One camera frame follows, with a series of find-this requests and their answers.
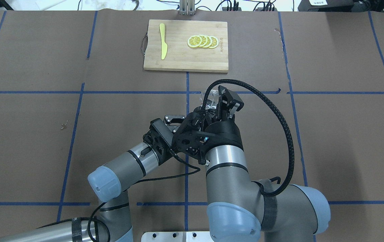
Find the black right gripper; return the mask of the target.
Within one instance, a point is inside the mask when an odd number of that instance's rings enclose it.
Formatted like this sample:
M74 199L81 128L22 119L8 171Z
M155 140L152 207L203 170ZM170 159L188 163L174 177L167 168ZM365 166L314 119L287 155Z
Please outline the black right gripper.
M196 107L186 116L172 138L172 149L206 163L209 150L219 146L233 146L244 149L241 133L235 124L235 113L244 107L237 92L218 86L216 109Z

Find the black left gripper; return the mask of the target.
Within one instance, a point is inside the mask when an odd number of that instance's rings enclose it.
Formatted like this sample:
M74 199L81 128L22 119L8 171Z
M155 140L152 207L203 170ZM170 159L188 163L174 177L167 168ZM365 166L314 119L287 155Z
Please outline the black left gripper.
M150 122L149 131L143 135L143 142L148 144L155 153L158 165L177 155L178 151L172 147L172 138L185 118L184 115L166 115L164 122L160 118Z

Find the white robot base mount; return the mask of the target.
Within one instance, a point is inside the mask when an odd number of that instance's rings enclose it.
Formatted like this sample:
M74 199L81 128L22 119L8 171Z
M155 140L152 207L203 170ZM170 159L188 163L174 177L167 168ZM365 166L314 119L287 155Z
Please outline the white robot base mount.
M146 232L141 242L212 242L209 231Z

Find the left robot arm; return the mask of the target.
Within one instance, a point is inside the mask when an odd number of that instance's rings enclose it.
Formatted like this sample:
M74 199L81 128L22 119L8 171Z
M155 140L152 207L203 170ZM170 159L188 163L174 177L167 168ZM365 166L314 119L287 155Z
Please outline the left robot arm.
M88 175L100 201L88 217L74 217L0 242L132 242L128 189L175 155L172 138L185 115L166 115L150 122L143 141Z

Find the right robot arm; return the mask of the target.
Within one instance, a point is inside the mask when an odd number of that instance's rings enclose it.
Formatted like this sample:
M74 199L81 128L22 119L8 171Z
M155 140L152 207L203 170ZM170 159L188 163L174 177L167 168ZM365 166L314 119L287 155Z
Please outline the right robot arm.
M312 242L327 230L331 210L317 189L290 184L293 141L288 138L288 174L282 184L252 181L234 113L244 103L236 92L218 86L218 103L207 96L189 113L172 139L172 148L206 166L209 236L215 242Z

